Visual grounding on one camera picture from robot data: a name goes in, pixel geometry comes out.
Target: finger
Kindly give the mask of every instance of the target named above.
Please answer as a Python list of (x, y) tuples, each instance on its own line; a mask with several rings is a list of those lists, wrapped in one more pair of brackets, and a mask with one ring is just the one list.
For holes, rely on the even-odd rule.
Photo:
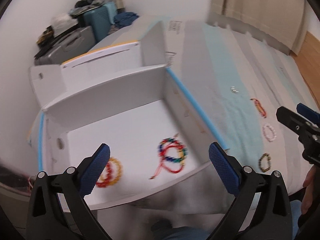
[(310, 171), (308, 172), (306, 179), (303, 182), (303, 187), (307, 187), (310, 185), (310, 183), (313, 181), (316, 174), (316, 166), (313, 165)]
[(308, 209), (312, 205), (312, 201), (313, 201), (313, 181), (311, 181), (310, 185), (306, 188), (306, 193), (302, 200), (302, 204), (301, 204), (302, 215), (308, 212)]

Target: blue clothing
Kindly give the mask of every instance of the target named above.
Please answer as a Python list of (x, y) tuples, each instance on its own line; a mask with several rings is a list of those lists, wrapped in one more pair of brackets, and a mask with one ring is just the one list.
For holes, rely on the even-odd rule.
[(298, 219), (301, 216), (301, 201), (294, 200), (290, 202), (291, 213), (292, 213), (292, 239), (294, 239), (299, 230)]
[(206, 240), (209, 235), (203, 229), (191, 227), (159, 229), (153, 232), (155, 240)]
[(121, 29), (131, 25), (136, 19), (139, 18), (139, 15), (133, 12), (123, 12), (119, 13), (114, 17), (114, 22), (117, 28)]
[[(295, 238), (298, 232), (298, 219), (301, 216), (301, 202), (299, 200), (291, 201), (292, 212), (292, 239)], [(203, 229), (180, 227), (168, 228), (163, 227), (153, 231), (155, 240), (206, 240), (209, 233)]]

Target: open box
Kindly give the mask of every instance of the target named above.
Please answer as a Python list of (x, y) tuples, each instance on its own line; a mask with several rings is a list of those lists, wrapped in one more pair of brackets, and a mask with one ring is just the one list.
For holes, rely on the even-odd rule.
[[(102, 58), (84, 60), (80, 57), (80, 64), (68, 66), (69, 70), (63, 64), (56, 65), (55, 69), (54, 66), (35, 66), (30, 70), (31, 83), (43, 111), (31, 133), (40, 169), (48, 174), (62, 173), (70, 166), (78, 166), (101, 143), (110, 146), (111, 156), (122, 165), (123, 174), (115, 185), (96, 186), (84, 198), (90, 209), (145, 198), (211, 164), (208, 148), (212, 142), (219, 142), (220, 137), (184, 85), (165, 67), (165, 58), (161, 58), (164, 42), (159, 46), (161, 31), (161, 23), (155, 24), (150, 30), (154, 33), (149, 35), (149, 42), (134, 41), (105, 49), (118, 49), (127, 54), (130, 49), (136, 49), (136, 53), (131, 51), (131, 57), (140, 62), (138, 67), (134, 65), (113, 73), (98, 71), (94, 78), (85, 75), (93, 66), (98, 69), (99, 65), (118, 64), (119, 60), (112, 57), (119, 55), (110, 52)], [(143, 64), (144, 46), (150, 50), (153, 43), (158, 46), (150, 53), (158, 55), (158, 64)], [(124, 46), (130, 49), (121, 50)], [(72, 71), (80, 73), (76, 79), (72, 78)], [(53, 77), (55, 83), (60, 84), (60, 90), (51, 90)], [(177, 134), (177, 140), (186, 146), (188, 153), (183, 170), (172, 174), (162, 169), (158, 176), (149, 179), (160, 163), (161, 141)], [(176, 149), (169, 149), (167, 155), (177, 157)], [(166, 165), (174, 170), (180, 167), (179, 163), (167, 162)]]

